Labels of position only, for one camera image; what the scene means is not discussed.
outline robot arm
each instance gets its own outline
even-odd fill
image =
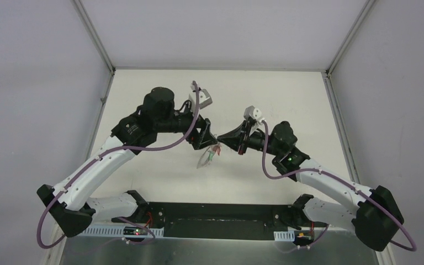
[[[259,120],[256,120],[254,115],[247,115],[249,113],[258,114]],[[245,111],[245,121],[235,130],[217,139],[240,155],[243,155],[247,148],[257,151],[266,149],[266,153],[275,156],[272,164],[280,174],[297,171],[289,175],[289,178],[309,185],[338,202],[338,204],[330,203],[303,194],[289,207],[288,214],[280,217],[281,221],[298,230],[301,230],[300,226],[311,221],[331,224],[355,233],[365,245],[376,251],[382,251],[399,228],[357,191],[369,196],[403,224],[404,218],[391,192],[382,186],[371,189],[353,182],[348,187],[322,174],[321,172],[332,173],[295,147],[298,139],[287,121],[274,127],[268,137],[267,148],[264,148],[266,133],[257,128],[263,122],[261,111],[250,106]]]
[[[209,93],[194,81],[192,88],[190,100],[184,102],[183,110],[174,110],[171,90],[154,88],[136,112],[123,118],[102,147],[80,168],[53,187],[42,185],[38,189],[37,194],[45,206],[53,202],[49,213],[67,237],[80,234],[94,221],[131,216],[136,212],[141,214],[146,209],[147,203],[135,190],[109,198],[90,196],[114,171],[142,151],[142,148],[129,150],[123,146],[146,147],[157,140],[158,133],[185,134],[188,131],[194,121],[192,106],[196,110],[212,103]],[[210,133],[209,119],[198,115],[186,141],[195,150],[216,144],[217,140]]]

